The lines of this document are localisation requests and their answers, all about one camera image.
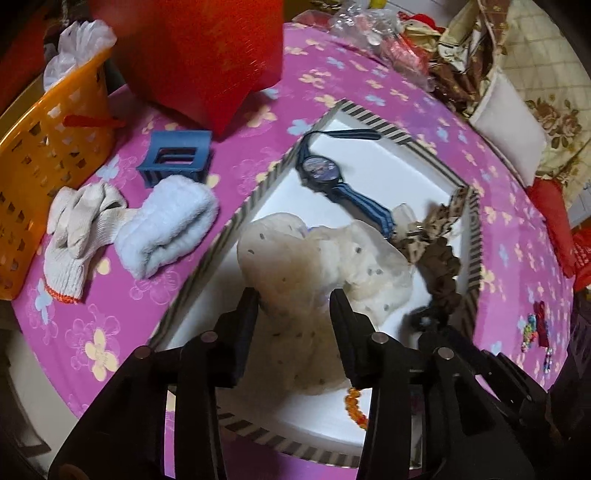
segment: white mesh cloth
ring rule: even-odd
[[[343,288],[377,329],[412,293],[412,266],[359,220],[309,231],[295,215],[269,215],[244,229],[238,263],[261,294],[269,352],[291,391],[317,394],[345,381],[329,316],[332,290]]]

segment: white cotton glove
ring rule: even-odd
[[[136,210],[126,208],[119,191],[96,183],[76,191],[63,187],[51,204],[43,273],[47,291],[65,303],[81,301],[88,264],[96,251],[113,243]]]

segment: red handle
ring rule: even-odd
[[[66,115],[62,121],[64,127],[98,127],[98,128],[122,128],[123,120],[116,118],[94,118],[84,115]]]

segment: striped tray border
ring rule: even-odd
[[[393,142],[402,145],[413,151],[442,175],[444,175],[456,187],[468,186],[468,184],[459,177],[453,170],[448,168],[441,160],[433,155],[429,150],[417,143],[414,138],[404,130],[398,128],[386,120],[382,119],[373,112],[365,109],[349,100],[343,99],[330,109],[318,120],[312,127],[313,129],[322,129],[333,118],[337,111],[342,111],[374,130],[380,132],[383,136]],[[211,246],[201,258],[201,262],[193,274],[184,283],[183,288],[178,294],[176,301],[168,308],[160,327],[150,340],[150,346],[157,348],[158,344],[166,337],[167,331],[173,324],[173,320],[178,315],[184,317],[184,311],[190,306],[188,300],[195,298],[195,293],[200,291],[203,284],[201,281],[206,279],[206,273],[227,253],[228,249],[234,244],[238,237],[238,230],[245,221],[250,221],[256,212],[257,205],[261,205],[261,199],[269,192],[271,187],[278,183],[277,179],[283,172],[289,170],[296,161],[298,140],[282,157],[268,173],[267,178],[260,182],[252,191],[250,196],[245,199],[242,206],[236,210],[232,218],[226,222],[222,231],[212,241]],[[468,265],[468,285],[466,294],[458,311],[456,312],[452,323],[455,327],[472,338],[475,329],[476,313],[478,309],[478,296],[480,289],[480,265],[482,263],[482,234],[480,231],[480,202],[478,194],[470,188],[467,200],[469,209],[469,231],[470,231],[470,249]],[[230,412],[222,410],[217,411],[217,418],[220,426],[252,440],[260,445],[267,445],[277,452],[285,453],[304,460],[322,463],[324,465],[339,466],[344,468],[357,468],[361,459],[358,455],[347,455],[340,452],[331,452],[328,450],[316,448],[304,443],[295,442],[281,435],[265,430],[247,420],[240,419]]]

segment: orange plastic basket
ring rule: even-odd
[[[109,118],[105,50],[51,88],[0,141],[0,299],[16,298],[45,233],[51,201],[109,155],[112,128],[68,128],[66,115]]]

